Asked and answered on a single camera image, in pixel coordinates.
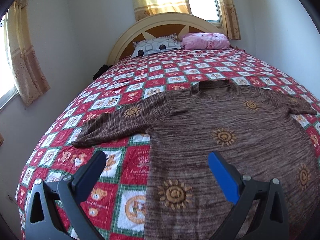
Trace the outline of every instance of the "ribbed neckline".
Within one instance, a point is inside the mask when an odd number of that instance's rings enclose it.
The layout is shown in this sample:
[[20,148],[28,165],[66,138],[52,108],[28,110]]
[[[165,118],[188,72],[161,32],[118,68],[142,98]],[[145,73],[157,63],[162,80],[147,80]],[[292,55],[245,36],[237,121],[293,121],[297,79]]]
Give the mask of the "ribbed neckline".
[[[219,89],[229,87],[229,91],[226,92],[223,95],[206,95],[202,92],[201,89]],[[232,100],[233,98],[237,97],[239,95],[239,87],[237,84],[232,82],[231,80],[216,80],[216,81],[200,81],[199,83],[193,85],[190,87],[190,93],[191,95],[197,96],[199,98],[203,99],[209,99],[213,101],[225,101],[225,100]]]

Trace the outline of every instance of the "sweater sleeve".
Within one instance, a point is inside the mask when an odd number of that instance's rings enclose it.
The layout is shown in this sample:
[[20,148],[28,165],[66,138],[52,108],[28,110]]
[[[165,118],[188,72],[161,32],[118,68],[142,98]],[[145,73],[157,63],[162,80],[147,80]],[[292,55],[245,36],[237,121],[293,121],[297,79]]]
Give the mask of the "sweater sleeve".
[[276,107],[286,107],[290,114],[317,114],[311,105],[303,98],[293,97],[269,89],[261,89],[273,105]]
[[170,105],[164,92],[142,101],[125,105],[111,114],[103,113],[83,125],[77,140],[71,142],[76,148],[88,148],[103,142],[144,133],[156,122],[170,113]]

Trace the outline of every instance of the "wooden headboard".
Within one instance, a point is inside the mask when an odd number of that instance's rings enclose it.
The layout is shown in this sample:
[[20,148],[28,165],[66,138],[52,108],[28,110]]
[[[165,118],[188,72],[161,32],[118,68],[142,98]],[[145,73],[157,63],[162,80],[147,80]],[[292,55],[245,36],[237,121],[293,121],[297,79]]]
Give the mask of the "wooden headboard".
[[144,41],[176,33],[178,38],[187,33],[220,33],[213,24],[185,13],[161,13],[146,17],[126,30],[111,50],[107,64],[132,55],[134,41]]

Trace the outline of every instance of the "pillow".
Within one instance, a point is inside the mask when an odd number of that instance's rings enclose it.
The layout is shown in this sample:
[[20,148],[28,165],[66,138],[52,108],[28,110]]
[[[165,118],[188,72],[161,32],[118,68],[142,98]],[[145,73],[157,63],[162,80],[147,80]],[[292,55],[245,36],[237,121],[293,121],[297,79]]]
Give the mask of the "pillow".
[[[169,36],[162,36],[162,37],[159,37],[159,38],[156,38],[156,39],[174,39],[174,40],[176,40],[177,39],[177,34],[174,33],[174,34],[171,34]],[[144,41],[134,41],[133,42],[134,48],[136,48],[142,42],[144,42]]]
[[228,49],[230,46],[222,33],[188,33],[181,38],[185,49]]
[[173,49],[181,49],[179,41],[174,39],[153,39],[141,42],[134,50],[131,58],[147,56]]

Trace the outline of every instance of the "metal screw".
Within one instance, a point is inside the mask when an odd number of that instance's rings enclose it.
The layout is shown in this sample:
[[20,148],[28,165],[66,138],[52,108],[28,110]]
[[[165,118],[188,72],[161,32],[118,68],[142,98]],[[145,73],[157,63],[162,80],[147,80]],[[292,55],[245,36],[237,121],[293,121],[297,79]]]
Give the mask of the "metal screw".
[[72,179],[72,176],[70,174],[63,177],[64,181],[70,181],[71,179]]
[[35,184],[36,184],[36,185],[40,185],[41,182],[42,182],[42,179],[36,179],[36,180],[35,180]]
[[279,179],[277,179],[277,178],[272,179],[272,182],[273,182],[273,184],[276,184],[276,185],[278,185],[280,183]]
[[251,179],[251,176],[250,175],[243,175],[242,179],[246,180],[246,181],[249,181]]

